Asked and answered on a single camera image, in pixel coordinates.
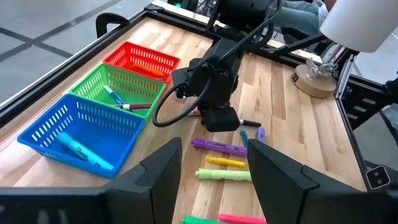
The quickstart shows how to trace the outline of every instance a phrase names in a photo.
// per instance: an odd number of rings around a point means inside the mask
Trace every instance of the white lamp shade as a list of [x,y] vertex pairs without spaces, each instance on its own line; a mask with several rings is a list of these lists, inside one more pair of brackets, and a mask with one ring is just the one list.
[[375,52],[398,26],[398,0],[338,0],[320,31],[359,52]]

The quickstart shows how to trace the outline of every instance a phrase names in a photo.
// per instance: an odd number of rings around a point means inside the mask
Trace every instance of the blue basket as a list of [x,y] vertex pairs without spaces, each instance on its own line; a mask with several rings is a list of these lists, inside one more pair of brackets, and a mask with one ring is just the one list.
[[[19,135],[18,141],[34,148],[42,156],[114,178],[143,125],[144,119],[127,111],[67,94]],[[57,140],[57,135],[64,131],[110,163],[114,169],[107,170],[81,159]]]

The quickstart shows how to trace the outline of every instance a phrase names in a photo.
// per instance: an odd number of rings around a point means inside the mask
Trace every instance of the wooden lamp base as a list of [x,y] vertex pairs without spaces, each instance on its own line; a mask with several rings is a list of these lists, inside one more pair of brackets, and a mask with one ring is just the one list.
[[308,65],[297,66],[292,81],[301,91],[316,98],[328,98],[336,89],[336,81],[332,77],[315,77]]

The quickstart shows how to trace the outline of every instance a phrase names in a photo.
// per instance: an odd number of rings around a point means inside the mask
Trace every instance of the gray floor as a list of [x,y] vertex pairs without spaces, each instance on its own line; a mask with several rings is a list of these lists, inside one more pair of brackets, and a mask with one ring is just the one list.
[[[0,103],[96,39],[102,12],[129,17],[152,0],[0,1]],[[358,56],[356,73],[385,83],[397,77],[398,29],[373,54]],[[398,147],[376,114],[355,130],[363,156],[398,170]]]

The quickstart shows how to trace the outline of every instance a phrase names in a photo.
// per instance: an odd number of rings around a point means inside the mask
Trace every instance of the person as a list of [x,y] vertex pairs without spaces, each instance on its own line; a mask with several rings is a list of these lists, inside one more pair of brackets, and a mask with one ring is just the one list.
[[282,9],[274,18],[274,26],[295,29],[308,36],[319,28],[337,0],[324,0],[320,7],[306,1],[282,0]]

